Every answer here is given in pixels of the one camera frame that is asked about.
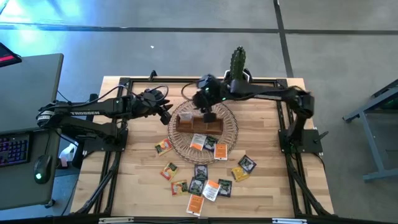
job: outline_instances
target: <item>gray floor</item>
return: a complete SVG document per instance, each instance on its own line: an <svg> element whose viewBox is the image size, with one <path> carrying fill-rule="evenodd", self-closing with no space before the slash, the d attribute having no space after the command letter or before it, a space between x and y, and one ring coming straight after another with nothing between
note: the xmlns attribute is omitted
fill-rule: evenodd
<svg viewBox="0 0 398 224"><path fill-rule="evenodd" d="M397 1L280 0L279 3L286 29L398 28ZM96 27L277 28L272 0L120 0L118 4L112 4L111 0L101 3L10 0L0 22ZM22 56L64 53L59 90L72 101L85 101L90 93L99 92L104 75L149 75L153 69L159 75L221 75L238 45L246 49L247 66L255 77L286 77L279 34L20 28L0 30L0 42ZM362 175L374 172L376 166L362 124L356 120L345 124L341 117L398 77L397 36L287 35L287 46L294 77L303 77L307 89L315 95L315 124L320 131L330 132L322 144L336 214L396 222L398 178L363 182ZM390 141L389 136L394 138L391 133L396 130L386 127L385 119L371 119L381 143ZM53 194L62 198L60 207L65 206L73 184L55 185ZM40 209L1 211L0 219L22 218L23 213L31 214L29 217L60 214L56 208L35 212Z"/></svg>

